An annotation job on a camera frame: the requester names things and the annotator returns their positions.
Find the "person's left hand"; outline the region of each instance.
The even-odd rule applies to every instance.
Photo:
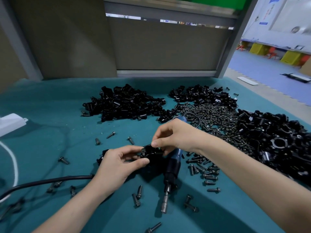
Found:
[[[106,152],[92,182],[97,191],[105,196],[115,192],[135,170],[149,164],[149,159],[137,155],[143,147],[127,145]]]

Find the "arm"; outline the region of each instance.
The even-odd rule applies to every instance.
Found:
[[[152,140],[165,154],[178,147],[207,157],[284,231],[310,232],[311,192],[295,181],[179,119],[161,125]]]
[[[136,156],[141,149],[134,145],[110,149],[91,182],[33,232],[80,232],[99,204],[115,192],[128,175],[149,163],[149,159]]]

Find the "gray floor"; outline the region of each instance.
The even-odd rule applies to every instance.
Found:
[[[231,78],[234,81],[238,82],[239,84],[243,85],[244,87],[252,90],[256,94],[259,94],[263,98],[271,101],[275,105],[285,109],[286,111],[292,113],[293,115],[297,116],[298,118],[304,120],[305,122],[311,124],[311,107],[307,106],[296,99],[293,99],[271,87],[268,87],[260,82],[255,81],[233,69],[228,68],[225,77]],[[250,84],[241,81],[238,77],[245,77],[252,81],[258,83],[256,86],[251,86]]]

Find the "cardboard box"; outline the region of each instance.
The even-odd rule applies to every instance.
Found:
[[[311,76],[311,57],[299,70],[300,73]]]

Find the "purple floor mat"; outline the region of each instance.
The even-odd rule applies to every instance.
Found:
[[[280,75],[294,73],[309,77],[299,73],[298,67],[286,65],[279,60],[268,60],[248,51],[236,50],[229,68],[311,106],[311,82],[303,83]]]

